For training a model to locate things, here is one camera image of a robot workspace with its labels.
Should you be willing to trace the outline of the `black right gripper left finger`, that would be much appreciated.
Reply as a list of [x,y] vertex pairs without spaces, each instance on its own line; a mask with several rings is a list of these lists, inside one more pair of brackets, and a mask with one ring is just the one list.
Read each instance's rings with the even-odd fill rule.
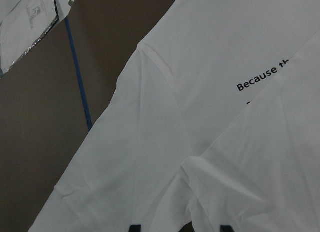
[[141,232],[141,224],[133,224],[129,227],[129,232]]

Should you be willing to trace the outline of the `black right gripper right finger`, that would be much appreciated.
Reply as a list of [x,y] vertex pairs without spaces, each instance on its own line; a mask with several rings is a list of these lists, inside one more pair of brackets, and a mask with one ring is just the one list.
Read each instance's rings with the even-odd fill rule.
[[219,231],[220,232],[235,232],[231,225],[220,225]]

